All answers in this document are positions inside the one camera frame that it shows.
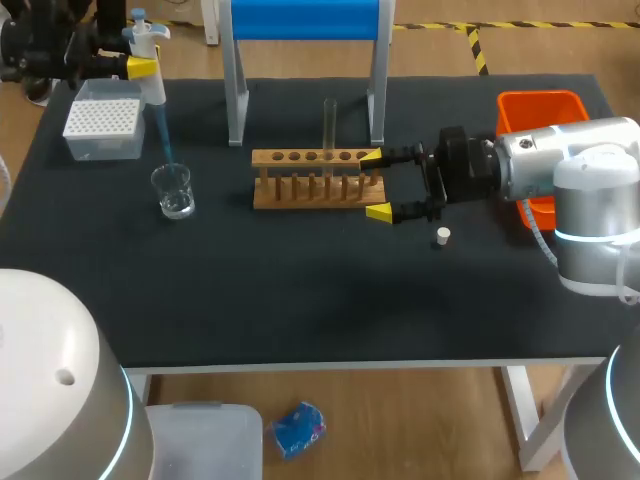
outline black table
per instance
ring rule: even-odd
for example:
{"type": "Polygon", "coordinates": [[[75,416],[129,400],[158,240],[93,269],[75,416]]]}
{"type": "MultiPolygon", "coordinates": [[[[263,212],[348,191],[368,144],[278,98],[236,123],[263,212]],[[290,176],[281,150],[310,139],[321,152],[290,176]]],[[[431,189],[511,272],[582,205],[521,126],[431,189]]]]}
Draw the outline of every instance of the black table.
{"type": "MultiPolygon", "coordinates": [[[[362,210],[253,211],[251,150],[319,147],[325,97],[338,100],[336,145],[367,145],[366,81],[249,83],[245,145],[229,148],[222,82],[166,82],[196,199],[195,216],[175,223],[149,183],[163,163],[153,119],[140,160],[74,162],[61,136],[74,95],[58,87],[0,223],[0,267],[68,287],[124,366],[155,371],[597,358],[637,324],[616,299],[564,289],[515,204],[450,206],[440,223],[393,227],[362,210]],[[452,237],[438,251],[441,225],[452,237]]],[[[592,118],[611,116],[591,76],[392,78],[385,140],[490,132],[500,92],[554,88],[578,93],[592,118]]],[[[420,198],[416,167],[384,177],[389,198],[420,198]]]]}

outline yellow black caution tape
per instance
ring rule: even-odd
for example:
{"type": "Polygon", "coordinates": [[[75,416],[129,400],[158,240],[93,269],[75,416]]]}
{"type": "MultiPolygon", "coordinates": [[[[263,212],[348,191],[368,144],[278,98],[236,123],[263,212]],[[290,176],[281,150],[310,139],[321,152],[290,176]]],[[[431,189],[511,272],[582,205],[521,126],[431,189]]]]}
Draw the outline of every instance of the yellow black caution tape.
{"type": "Polygon", "coordinates": [[[478,29],[467,27],[467,37],[469,39],[469,45],[471,46],[471,52],[473,53],[473,59],[476,62],[476,70],[478,70],[478,75],[489,75],[487,61],[484,59],[484,53],[482,53],[482,49],[480,48],[478,29]]]}
{"type": "Polygon", "coordinates": [[[638,22],[434,22],[398,23],[394,30],[442,30],[452,28],[465,31],[467,28],[640,28],[638,22]]]}

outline glass beaker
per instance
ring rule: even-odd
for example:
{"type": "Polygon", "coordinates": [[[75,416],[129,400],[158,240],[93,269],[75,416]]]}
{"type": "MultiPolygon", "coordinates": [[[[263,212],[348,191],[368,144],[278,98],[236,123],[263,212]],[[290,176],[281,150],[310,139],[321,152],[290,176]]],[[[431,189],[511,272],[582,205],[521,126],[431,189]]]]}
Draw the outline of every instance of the glass beaker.
{"type": "Polygon", "coordinates": [[[171,220],[180,220],[193,213],[196,204],[191,190],[191,172],[179,163],[156,168],[151,174],[162,213],[171,220]]]}

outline glass test tube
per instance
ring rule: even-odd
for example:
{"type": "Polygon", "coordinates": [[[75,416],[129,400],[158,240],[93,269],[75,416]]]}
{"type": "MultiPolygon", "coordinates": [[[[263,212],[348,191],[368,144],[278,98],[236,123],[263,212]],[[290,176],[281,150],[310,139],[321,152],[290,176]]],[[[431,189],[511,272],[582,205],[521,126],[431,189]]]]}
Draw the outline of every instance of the glass test tube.
{"type": "MultiPolygon", "coordinates": [[[[338,102],[335,98],[326,98],[324,100],[324,135],[322,138],[322,151],[325,160],[331,160],[336,147],[336,111],[338,102]]],[[[333,168],[324,167],[322,175],[327,173],[333,175],[333,168]]]]}

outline orange bin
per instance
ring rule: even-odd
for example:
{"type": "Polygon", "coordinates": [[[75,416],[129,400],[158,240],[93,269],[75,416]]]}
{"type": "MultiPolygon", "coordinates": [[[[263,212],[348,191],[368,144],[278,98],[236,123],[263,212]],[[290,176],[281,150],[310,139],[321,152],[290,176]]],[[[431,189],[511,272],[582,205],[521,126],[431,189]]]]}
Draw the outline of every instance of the orange bin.
{"type": "MultiPolygon", "coordinates": [[[[580,97],[568,90],[503,92],[498,96],[496,135],[585,120],[589,120],[589,115],[580,97]]],[[[522,223],[531,228],[522,202],[517,204],[522,223]]],[[[538,228],[555,230],[556,209],[553,197],[532,198],[529,204],[538,228]]]]}

